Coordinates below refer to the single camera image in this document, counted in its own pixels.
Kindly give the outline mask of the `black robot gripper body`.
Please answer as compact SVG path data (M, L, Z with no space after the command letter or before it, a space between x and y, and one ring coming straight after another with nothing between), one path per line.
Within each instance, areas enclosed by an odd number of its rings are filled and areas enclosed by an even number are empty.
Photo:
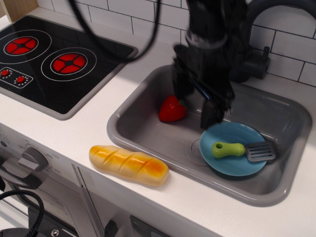
M225 55L227 35L207 39L187 32L188 46L176 45L173 70L186 73L194 88L221 108L231 108L235 94L229 82L229 66Z

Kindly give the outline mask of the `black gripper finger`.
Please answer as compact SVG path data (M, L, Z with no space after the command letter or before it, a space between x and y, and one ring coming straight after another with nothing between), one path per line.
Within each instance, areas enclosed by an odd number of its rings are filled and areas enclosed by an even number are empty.
M195 88L186 73L174 71L172 80L174 94L177 99L184 99L193 93Z
M209 127L221 123L224 117L231 115L231 108L221 108L214 101L205 100L202 107L200 127L208 129Z

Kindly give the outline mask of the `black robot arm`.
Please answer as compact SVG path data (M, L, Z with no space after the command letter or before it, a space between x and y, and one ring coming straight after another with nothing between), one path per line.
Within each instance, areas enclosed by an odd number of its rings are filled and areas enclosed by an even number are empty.
M241 25L246 21L243 0L189 0L190 20L187 46L176 45L173 63L173 88L184 100L194 90L203 97L200 126L208 129L220 123L231 110L235 98L230 72L247 51Z

